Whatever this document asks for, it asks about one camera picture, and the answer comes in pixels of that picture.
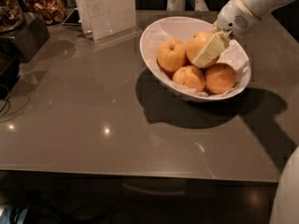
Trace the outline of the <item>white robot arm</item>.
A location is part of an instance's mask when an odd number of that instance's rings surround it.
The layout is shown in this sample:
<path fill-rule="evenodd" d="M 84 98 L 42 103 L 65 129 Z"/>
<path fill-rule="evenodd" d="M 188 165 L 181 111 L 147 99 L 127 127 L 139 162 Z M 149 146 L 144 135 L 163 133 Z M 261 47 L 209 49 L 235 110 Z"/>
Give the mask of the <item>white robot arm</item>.
<path fill-rule="evenodd" d="M 295 0 L 230 0 L 210 28 L 205 45 L 192 63 L 202 68 L 218 58 L 237 39 L 260 23 L 262 16 Z"/>

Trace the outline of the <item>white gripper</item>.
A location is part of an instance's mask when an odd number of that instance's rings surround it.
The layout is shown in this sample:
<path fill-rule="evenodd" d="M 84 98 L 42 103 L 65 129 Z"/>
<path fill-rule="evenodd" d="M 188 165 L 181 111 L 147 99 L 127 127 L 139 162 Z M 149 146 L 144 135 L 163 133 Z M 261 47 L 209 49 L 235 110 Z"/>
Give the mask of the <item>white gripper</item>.
<path fill-rule="evenodd" d="M 229 47 L 230 37 L 244 36 L 259 22 L 242 0 L 230 0 L 211 25 L 212 33 L 200 32 L 196 35 L 196 44 L 200 45 L 200 49 L 192 63 L 199 68 L 214 64 Z"/>

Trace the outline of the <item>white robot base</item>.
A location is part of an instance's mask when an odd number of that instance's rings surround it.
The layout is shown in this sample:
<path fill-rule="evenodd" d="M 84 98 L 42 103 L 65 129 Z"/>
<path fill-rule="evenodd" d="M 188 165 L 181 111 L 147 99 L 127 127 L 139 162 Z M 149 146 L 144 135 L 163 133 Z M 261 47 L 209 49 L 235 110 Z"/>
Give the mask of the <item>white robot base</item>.
<path fill-rule="evenodd" d="M 269 224 L 299 224 L 299 147 L 281 174 Z"/>

